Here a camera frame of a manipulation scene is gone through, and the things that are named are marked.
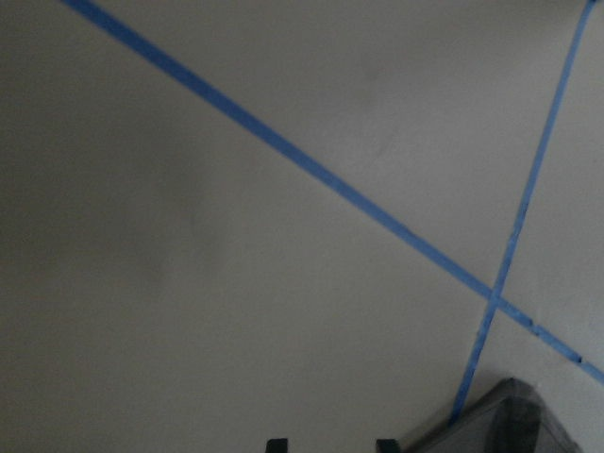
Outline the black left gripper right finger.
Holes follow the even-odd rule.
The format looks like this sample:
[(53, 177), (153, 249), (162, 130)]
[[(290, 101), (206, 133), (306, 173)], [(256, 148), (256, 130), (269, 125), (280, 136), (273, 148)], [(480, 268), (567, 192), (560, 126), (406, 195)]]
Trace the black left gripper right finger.
[(377, 439), (377, 453), (401, 453), (401, 448), (396, 439)]

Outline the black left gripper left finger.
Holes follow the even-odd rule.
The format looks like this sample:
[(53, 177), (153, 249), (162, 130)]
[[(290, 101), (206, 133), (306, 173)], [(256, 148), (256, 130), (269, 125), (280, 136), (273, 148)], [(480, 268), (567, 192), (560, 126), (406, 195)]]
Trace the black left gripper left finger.
[(288, 453), (288, 439), (269, 439), (265, 446), (265, 453)]

